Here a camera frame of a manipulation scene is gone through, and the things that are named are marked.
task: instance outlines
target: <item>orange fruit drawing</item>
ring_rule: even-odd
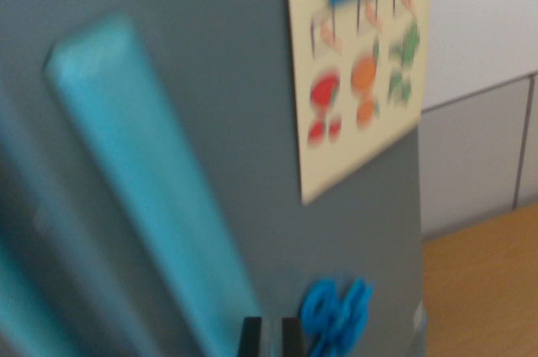
[[[351,86],[355,93],[366,95],[370,92],[376,80],[376,61],[372,56],[363,57],[353,68]]]
[[[364,97],[370,93],[376,80],[377,58],[379,56],[379,42],[376,39],[371,54],[363,56],[353,66],[351,72],[351,90]]]
[[[368,98],[361,103],[356,112],[356,125],[359,128],[365,128],[370,124],[373,118],[373,114],[376,111],[376,103],[373,98]]]

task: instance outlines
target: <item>gray refrigerator door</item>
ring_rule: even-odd
[[[322,276],[341,281],[364,276],[374,293],[366,331],[352,355],[406,355],[422,299],[416,130],[302,205],[287,0],[0,0],[0,8],[4,90],[64,188],[66,202],[83,220],[81,226],[104,247],[97,248],[113,246],[100,236],[126,233],[119,251],[125,259],[120,263],[117,254],[109,255],[113,271],[123,271],[122,263],[131,257],[143,260],[143,247],[45,86],[42,71],[54,42],[120,10],[140,30],[265,314],[296,316],[305,292]],[[18,167],[25,168],[22,161]],[[41,199],[51,196],[43,193],[45,186],[36,184],[34,190],[42,192]],[[106,215],[95,207],[104,207]],[[130,254],[130,247],[137,250]],[[177,330],[186,339],[180,318],[168,312],[165,322],[157,323],[152,315],[166,309],[170,297],[142,306],[144,294],[165,293],[155,272],[142,265],[153,284],[123,274],[119,287],[135,292],[132,308],[149,317],[161,344],[179,339]],[[136,330],[122,335],[128,333],[134,336]],[[145,349],[143,344],[132,347],[139,353]],[[197,353],[192,346],[189,350]]]

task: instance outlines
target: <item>gray wall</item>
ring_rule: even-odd
[[[426,239],[538,200],[534,76],[427,109],[419,126]]]

